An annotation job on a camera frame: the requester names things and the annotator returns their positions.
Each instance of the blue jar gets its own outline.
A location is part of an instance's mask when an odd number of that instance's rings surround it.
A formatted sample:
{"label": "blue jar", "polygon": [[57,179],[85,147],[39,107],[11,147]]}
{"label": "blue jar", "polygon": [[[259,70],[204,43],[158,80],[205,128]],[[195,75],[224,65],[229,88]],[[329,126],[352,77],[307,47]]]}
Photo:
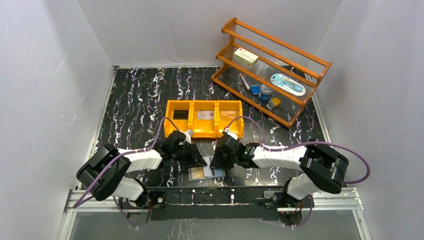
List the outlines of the blue jar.
{"label": "blue jar", "polygon": [[263,102],[268,102],[271,99],[273,91],[274,90],[272,88],[266,86],[265,84],[262,84],[262,86],[260,86],[259,100]]}

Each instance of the blue box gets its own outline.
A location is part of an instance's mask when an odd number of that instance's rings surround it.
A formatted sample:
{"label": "blue box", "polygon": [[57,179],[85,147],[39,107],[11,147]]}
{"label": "blue box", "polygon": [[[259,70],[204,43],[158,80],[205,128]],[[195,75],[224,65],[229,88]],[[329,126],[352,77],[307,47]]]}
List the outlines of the blue box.
{"label": "blue box", "polygon": [[260,91],[261,90],[259,88],[259,85],[256,84],[250,86],[250,92],[252,93],[252,95],[258,95]]}

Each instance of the wooden rack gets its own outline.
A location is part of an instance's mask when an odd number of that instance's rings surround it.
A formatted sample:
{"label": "wooden rack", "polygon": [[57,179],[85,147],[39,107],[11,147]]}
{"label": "wooden rack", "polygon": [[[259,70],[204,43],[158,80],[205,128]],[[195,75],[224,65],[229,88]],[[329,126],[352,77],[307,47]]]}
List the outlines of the wooden rack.
{"label": "wooden rack", "polygon": [[[221,31],[229,35],[229,40],[216,54],[216,58],[223,63],[212,76],[212,81],[290,128],[332,63],[247,25],[235,17],[224,24]],[[233,59],[233,53],[238,48],[244,48],[257,55],[258,61],[253,66],[247,66]],[[239,88],[240,84],[236,84],[239,80],[238,71],[248,76],[246,80],[251,85],[265,84],[273,89],[272,97],[278,97],[281,100],[280,106],[269,109],[266,103],[261,102],[257,96],[251,95],[247,89]],[[304,87],[305,94],[293,95],[275,86],[271,83],[273,74],[283,74],[291,78]]]}

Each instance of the black marble table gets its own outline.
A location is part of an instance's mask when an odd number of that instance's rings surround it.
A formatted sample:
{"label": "black marble table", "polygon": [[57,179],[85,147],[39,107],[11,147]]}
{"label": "black marble table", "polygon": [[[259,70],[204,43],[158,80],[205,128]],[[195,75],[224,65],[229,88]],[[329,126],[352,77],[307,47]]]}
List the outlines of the black marble table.
{"label": "black marble table", "polygon": [[[160,119],[166,114],[168,100],[239,100],[211,81],[217,70],[217,67],[118,69],[96,147],[107,143],[123,149],[148,147]],[[230,76],[238,74],[223,74],[223,78]],[[233,81],[243,87],[240,78]],[[254,119],[263,128],[266,145],[291,146],[311,138],[324,140],[312,101],[290,129],[251,105],[245,102],[242,105],[243,115]],[[246,120],[241,142],[245,144],[260,139],[259,129]],[[197,141],[202,156],[213,155],[211,143],[212,140]],[[188,169],[173,162],[163,169],[132,172],[127,177],[136,177],[148,187],[282,186],[300,172],[281,167],[245,169],[235,166],[225,174],[223,178],[189,182]]]}

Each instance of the yellow bin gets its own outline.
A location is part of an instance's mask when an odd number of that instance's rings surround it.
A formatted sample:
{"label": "yellow bin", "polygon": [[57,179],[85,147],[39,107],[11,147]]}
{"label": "yellow bin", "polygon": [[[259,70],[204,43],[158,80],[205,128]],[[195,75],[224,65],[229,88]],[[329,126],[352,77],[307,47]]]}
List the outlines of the yellow bin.
{"label": "yellow bin", "polygon": [[[166,116],[183,132],[193,130],[192,138],[216,139],[222,137],[222,131],[237,116],[242,116],[242,101],[230,100],[168,100]],[[237,119],[230,131],[243,137],[244,121]],[[175,127],[165,121],[164,132],[168,137]]]}

